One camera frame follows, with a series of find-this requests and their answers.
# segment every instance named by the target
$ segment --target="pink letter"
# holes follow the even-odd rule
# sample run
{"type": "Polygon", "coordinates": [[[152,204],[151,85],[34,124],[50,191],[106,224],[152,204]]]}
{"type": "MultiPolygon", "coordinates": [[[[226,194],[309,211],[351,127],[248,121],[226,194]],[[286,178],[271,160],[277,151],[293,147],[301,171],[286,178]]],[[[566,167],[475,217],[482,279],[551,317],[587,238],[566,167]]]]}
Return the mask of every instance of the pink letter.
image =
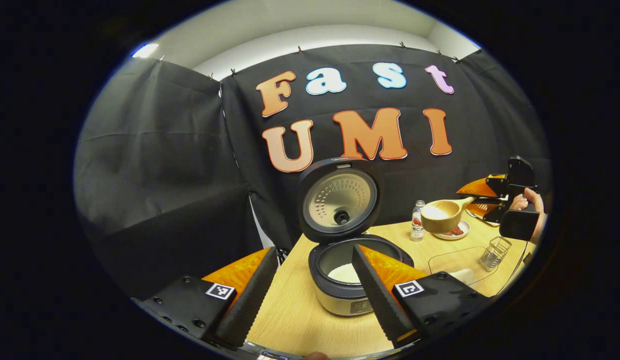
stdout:
{"type": "Polygon", "coordinates": [[[455,92],[455,89],[452,88],[452,86],[446,84],[446,80],[443,79],[446,77],[446,73],[438,69],[435,65],[431,64],[430,66],[428,66],[426,68],[426,73],[432,74],[432,78],[434,78],[436,86],[438,86],[438,88],[441,89],[441,91],[443,91],[444,93],[452,94],[455,92]]]}

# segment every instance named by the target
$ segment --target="bottle label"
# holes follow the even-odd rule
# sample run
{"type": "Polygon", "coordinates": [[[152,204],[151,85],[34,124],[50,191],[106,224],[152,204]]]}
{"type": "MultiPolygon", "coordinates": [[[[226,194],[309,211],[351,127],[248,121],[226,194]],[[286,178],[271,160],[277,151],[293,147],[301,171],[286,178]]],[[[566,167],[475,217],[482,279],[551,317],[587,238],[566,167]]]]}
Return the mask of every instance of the bottle label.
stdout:
{"type": "Polygon", "coordinates": [[[412,232],[410,237],[413,239],[419,239],[424,237],[424,224],[422,224],[422,212],[415,211],[412,214],[412,232]]]}

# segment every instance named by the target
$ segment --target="open lid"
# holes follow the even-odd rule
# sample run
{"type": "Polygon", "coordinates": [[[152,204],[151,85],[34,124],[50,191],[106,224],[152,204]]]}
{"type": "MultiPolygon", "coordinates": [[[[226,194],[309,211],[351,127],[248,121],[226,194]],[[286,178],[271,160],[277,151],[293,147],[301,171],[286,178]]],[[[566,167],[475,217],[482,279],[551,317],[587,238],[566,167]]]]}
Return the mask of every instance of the open lid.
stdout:
{"type": "Polygon", "coordinates": [[[383,180],[374,163],[358,157],[315,162],[301,173],[297,215],[313,242],[351,239],[379,216],[383,180]]]}

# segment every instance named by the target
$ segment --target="table surface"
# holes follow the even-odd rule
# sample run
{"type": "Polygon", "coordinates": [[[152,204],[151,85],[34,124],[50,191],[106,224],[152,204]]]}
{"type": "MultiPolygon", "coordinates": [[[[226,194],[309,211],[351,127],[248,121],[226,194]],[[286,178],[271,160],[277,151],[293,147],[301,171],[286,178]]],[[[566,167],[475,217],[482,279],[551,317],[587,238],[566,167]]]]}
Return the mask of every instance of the table surface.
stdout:
{"type": "MultiPolygon", "coordinates": [[[[484,296],[497,294],[512,274],[523,268],[519,262],[526,241],[509,239],[507,255],[493,271],[485,271],[477,260],[499,228],[463,213],[470,231],[457,240],[439,239],[427,232],[421,241],[410,239],[410,221],[371,227],[368,231],[397,244],[414,260],[414,267],[426,274],[470,268],[477,281],[470,285],[484,296]]],[[[362,356],[393,348],[374,312],[354,317],[336,316],[321,306],[308,269],[308,254],[317,246],[305,235],[294,245],[269,287],[246,338],[260,346],[284,353],[307,355],[314,351],[332,358],[362,356]]],[[[528,243],[526,253],[535,246],[528,243]]]]}

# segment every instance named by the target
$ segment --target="black fabric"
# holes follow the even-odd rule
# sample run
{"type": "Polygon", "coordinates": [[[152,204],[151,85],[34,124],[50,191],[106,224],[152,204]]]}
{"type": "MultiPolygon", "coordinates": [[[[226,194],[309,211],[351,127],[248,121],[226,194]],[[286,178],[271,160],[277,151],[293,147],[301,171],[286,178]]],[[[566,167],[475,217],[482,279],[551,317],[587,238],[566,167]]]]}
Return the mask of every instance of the black fabric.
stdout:
{"type": "Polygon", "coordinates": [[[226,132],[219,82],[132,59],[79,136],[74,196],[107,271],[143,299],[262,248],[226,132]]]}
{"type": "Polygon", "coordinates": [[[285,128],[285,154],[294,159],[299,155],[297,134],[290,130],[295,121],[310,119],[313,162],[339,157],[344,152],[340,125],[333,115],[355,110],[372,127],[377,110],[399,109],[399,129],[408,155],[404,159],[374,162],[383,173],[384,191],[381,215],[375,225],[409,221],[418,199],[426,202],[456,198],[463,185],[486,177],[490,173],[506,173],[510,155],[521,155],[543,171],[548,156],[541,146],[543,133],[536,117],[516,84],[501,76],[496,86],[478,75],[484,69],[471,61],[455,63],[449,57],[429,51],[388,45],[338,45],[304,50],[255,64],[239,71],[236,76],[221,81],[223,109],[233,141],[237,162],[258,195],[253,198],[255,213],[264,232],[277,240],[296,242],[301,232],[297,224],[294,202],[297,198],[296,173],[275,169],[268,155],[262,132],[276,126],[285,128]],[[384,88],[372,71],[377,62],[398,64],[407,80],[404,88],[384,88]],[[432,75],[425,71],[435,65],[447,75],[450,95],[441,91],[432,75]],[[306,91],[310,71],[335,68],[347,84],[344,91],[310,95],[306,91]],[[289,82],[291,95],[287,108],[262,117],[264,103],[256,87],[261,82],[292,71],[296,79],[289,82]],[[508,96],[502,94],[509,89],[508,96]],[[449,155],[433,155],[432,133],[425,109],[445,112],[445,128],[452,146],[449,155]],[[505,118],[502,112],[509,111],[505,118]]]}

